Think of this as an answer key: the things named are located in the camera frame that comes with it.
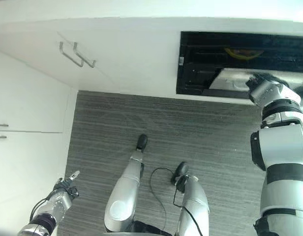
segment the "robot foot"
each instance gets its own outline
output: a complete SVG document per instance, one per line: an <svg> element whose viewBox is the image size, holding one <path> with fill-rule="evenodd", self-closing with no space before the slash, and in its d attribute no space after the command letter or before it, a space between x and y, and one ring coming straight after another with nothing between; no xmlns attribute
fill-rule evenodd
<svg viewBox="0 0 303 236"><path fill-rule="evenodd" d="M171 177L171 183L175 185L177 189L182 193L184 193L184 186L187 180L186 173L188 170L189 170L188 163L183 161L178 165L176 171Z"/></svg>
<svg viewBox="0 0 303 236"><path fill-rule="evenodd" d="M147 135L141 134L137 141L136 150L144 152L146 144L147 144Z"/></svg>

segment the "black robot foot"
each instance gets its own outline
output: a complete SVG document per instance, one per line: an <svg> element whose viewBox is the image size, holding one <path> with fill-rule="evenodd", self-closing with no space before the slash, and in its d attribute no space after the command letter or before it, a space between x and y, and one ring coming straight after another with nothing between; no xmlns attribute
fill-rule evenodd
<svg viewBox="0 0 303 236"><path fill-rule="evenodd" d="M146 144L147 144L147 135L141 134L137 141L136 150L144 152Z"/></svg>

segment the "drawer handle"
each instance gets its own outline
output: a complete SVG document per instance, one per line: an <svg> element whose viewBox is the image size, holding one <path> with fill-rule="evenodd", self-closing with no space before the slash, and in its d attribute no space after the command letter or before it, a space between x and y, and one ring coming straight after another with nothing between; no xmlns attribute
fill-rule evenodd
<svg viewBox="0 0 303 236"><path fill-rule="evenodd" d="M8 127L8 124L0 124L0 127Z"/></svg>
<svg viewBox="0 0 303 236"><path fill-rule="evenodd" d="M82 59L81 63L78 63L77 61L75 61L70 55L66 54L64 51L63 51L63 42L60 42L60 52L66 56L68 59L70 59L72 62L74 62L76 65L78 65L79 67L83 67L84 65L84 60Z"/></svg>
<svg viewBox="0 0 303 236"><path fill-rule="evenodd" d="M1 135L1 136L0 136L0 139L7 139L7 136Z"/></svg>

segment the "silver robot limb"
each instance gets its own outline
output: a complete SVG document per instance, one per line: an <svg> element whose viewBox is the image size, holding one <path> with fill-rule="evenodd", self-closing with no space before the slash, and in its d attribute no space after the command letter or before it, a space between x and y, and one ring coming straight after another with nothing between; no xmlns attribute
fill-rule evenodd
<svg viewBox="0 0 303 236"><path fill-rule="evenodd" d="M261 129L251 135L253 162L266 172L258 236L303 236L303 114L301 98L271 75L247 82L262 110Z"/></svg>
<svg viewBox="0 0 303 236"><path fill-rule="evenodd" d="M143 154L138 149L130 157L106 206L104 224L108 232L127 232L129 230L134 218L142 169Z"/></svg>
<svg viewBox="0 0 303 236"><path fill-rule="evenodd" d="M46 204L37 209L29 224L25 225L17 235L50 236L64 219L65 213L72 206L72 201L79 197L76 187L70 186L78 175L79 171L76 171L67 180L60 178L53 191L46 197Z"/></svg>
<svg viewBox="0 0 303 236"><path fill-rule="evenodd" d="M192 214L198 227L187 210ZM195 176L187 176L176 236L209 235L209 205L206 194Z"/></svg>

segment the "kitchen cabinet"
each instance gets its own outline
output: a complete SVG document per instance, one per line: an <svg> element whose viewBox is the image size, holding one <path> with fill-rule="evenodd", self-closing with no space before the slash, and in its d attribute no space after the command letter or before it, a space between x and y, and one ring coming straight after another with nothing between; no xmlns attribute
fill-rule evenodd
<svg viewBox="0 0 303 236"><path fill-rule="evenodd" d="M0 229L17 233L63 177L65 146L62 134L0 131L0 137Z"/></svg>
<svg viewBox="0 0 303 236"><path fill-rule="evenodd" d="M0 53L0 130L62 132L69 93L69 86Z"/></svg>

